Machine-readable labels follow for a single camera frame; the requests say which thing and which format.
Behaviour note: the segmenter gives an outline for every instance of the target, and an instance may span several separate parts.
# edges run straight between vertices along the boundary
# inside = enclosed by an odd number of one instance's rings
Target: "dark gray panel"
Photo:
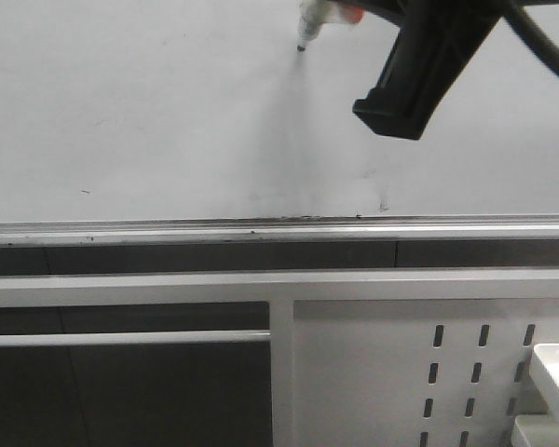
[[[268,329],[269,303],[64,307],[65,332]]]
[[[559,239],[403,240],[397,266],[559,266]]]
[[[55,307],[0,308],[0,335],[60,332],[60,316]]]
[[[48,274],[48,260],[44,249],[0,248],[0,276]]]
[[[89,447],[66,348],[0,349],[0,447]]]
[[[395,242],[256,242],[47,248],[55,275],[392,267]]]
[[[92,447],[271,446],[268,344],[71,349]]]

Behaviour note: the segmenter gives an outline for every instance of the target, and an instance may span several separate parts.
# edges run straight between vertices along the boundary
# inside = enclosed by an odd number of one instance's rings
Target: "metal strip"
[[[402,269],[0,278],[0,307],[559,298],[559,269]]]
[[[269,331],[257,330],[50,333],[39,335],[0,335],[0,347],[254,343],[267,342],[269,338]]]
[[[559,237],[559,215],[0,224],[0,246],[336,238]]]

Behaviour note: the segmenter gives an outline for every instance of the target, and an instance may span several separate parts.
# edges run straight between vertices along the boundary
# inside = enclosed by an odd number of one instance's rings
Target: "vertical slot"
[[[516,398],[510,398],[510,401],[507,404],[507,412],[506,415],[511,416],[515,411],[515,402],[517,401]]]
[[[462,431],[462,434],[459,436],[459,447],[466,447],[468,445],[469,436],[470,432]]]
[[[532,345],[532,338],[534,338],[534,330],[536,328],[536,324],[528,324],[528,327],[525,328],[524,346]]]
[[[481,372],[483,371],[483,364],[478,362],[474,363],[474,368],[472,369],[472,378],[470,381],[473,384],[478,384],[481,380]]]
[[[524,368],[525,368],[525,363],[523,361],[520,361],[518,363],[518,366],[515,367],[515,375],[513,376],[513,382],[515,382],[516,384],[522,382],[522,378],[524,377]]]
[[[468,398],[466,401],[466,412],[464,412],[464,416],[472,417],[474,414],[474,402],[476,401],[475,398]]]
[[[432,399],[425,400],[425,411],[422,415],[426,418],[430,418],[432,415]]]
[[[420,433],[420,447],[427,447],[429,445],[429,432],[423,431]]]
[[[437,373],[439,372],[439,363],[431,363],[429,370],[429,383],[434,384],[437,382]]]
[[[488,332],[490,331],[491,326],[488,324],[484,324],[481,328],[481,336],[478,339],[478,346],[486,346],[486,341],[488,340]]]
[[[432,345],[434,347],[441,347],[441,345],[443,344],[443,331],[445,330],[445,327],[443,324],[439,324],[438,326],[435,327],[435,337],[432,340]]]

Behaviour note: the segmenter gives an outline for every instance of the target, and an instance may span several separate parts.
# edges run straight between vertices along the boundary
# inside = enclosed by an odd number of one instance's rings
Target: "black hose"
[[[559,47],[539,28],[516,0],[500,0],[503,17],[532,52],[559,76]]]

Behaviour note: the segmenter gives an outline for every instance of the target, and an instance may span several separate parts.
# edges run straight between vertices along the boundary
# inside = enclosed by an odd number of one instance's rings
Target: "white tabletop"
[[[559,6],[530,9],[559,42]],[[500,22],[420,142],[351,113],[397,28],[296,0],[0,0],[0,223],[559,213],[559,81]]]

